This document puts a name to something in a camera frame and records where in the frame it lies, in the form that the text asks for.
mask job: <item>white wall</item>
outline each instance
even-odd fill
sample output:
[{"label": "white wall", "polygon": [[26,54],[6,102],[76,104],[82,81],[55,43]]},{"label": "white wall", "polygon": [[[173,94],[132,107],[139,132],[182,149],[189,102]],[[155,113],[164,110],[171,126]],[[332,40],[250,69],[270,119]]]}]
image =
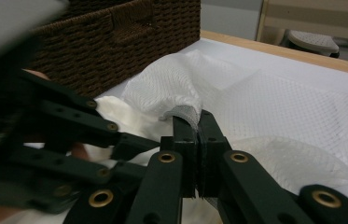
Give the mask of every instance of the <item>white wall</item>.
[{"label": "white wall", "polygon": [[202,0],[201,28],[256,39],[262,0]]}]

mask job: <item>wooden edge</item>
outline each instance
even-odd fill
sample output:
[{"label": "wooden edge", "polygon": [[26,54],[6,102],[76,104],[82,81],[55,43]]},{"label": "wooden edge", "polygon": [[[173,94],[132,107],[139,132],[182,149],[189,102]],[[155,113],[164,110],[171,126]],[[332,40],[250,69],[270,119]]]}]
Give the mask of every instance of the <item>wooden edge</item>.
[{"label": "wooden edge", "polygon": [[201,30],[201,37],[246,49],[254,49],[257,51],[297,60],[304,63],[311,63],[319,66],[324,66],[327,68],[332,68],[348,73],[348,61],[341,59],[329,58],[323,55],[312,54],[294,49],[287,49],[279,46],[256,42],[253,40],[242,39],[240,37],[222,35],[204,30]]}]

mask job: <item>wicker basket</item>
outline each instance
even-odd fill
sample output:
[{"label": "wicker basket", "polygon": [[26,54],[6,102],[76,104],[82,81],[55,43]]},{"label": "wicker basket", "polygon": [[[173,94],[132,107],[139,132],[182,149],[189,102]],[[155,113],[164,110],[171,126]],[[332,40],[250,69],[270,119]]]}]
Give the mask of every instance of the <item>wicker basket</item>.
[{"label": "wicker basket", "polygon": [[95,97],[200,39],[200,0],[73,0],[30,69]]}]

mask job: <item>white mesh fabric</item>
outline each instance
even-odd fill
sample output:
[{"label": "white mesh fabric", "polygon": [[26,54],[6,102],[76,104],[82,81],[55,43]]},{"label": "white mesh fabric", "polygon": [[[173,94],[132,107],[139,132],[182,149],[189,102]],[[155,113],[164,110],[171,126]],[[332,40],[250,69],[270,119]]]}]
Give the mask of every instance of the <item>white mesh fabric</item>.
[{"label": "white mesh fabric", "polygon": [[[212,112],[233,148],[242,149],[241,140],[258,139],[246,142],[247,150],[252,153],[252,144],[263,148],[255,151],[258,159],[292,191],[348,182],[348,93],[319,90],[192,51],[151,64],[130,81],[123,100],[160,118],[182,113],[179,117],[193,127],[201,109]],[[274,144],[261,147],[260,141]]]}]

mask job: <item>white cloth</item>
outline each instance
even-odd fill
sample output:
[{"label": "white cloth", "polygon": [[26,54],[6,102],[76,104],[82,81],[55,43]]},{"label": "white cloth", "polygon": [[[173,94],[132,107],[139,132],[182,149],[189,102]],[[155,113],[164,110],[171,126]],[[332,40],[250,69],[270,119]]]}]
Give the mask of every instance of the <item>white cloth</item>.
[{"label": "white cloth", "polygon": [[[129,81],[122,99],[155,118],[177,115],[195,129],[201,109],[212,112],[233,147],[250,153],[258,148],[257,159],[268,161],[262,165],[292,192],[314,183],[348,183],[348,93],[319,90],[195,50],[151,64]],[[258,140],[242,147],[248,138]],[[289,147],[273,147],[277,142]],[[278,172],[275,164],[285,169]]]}]

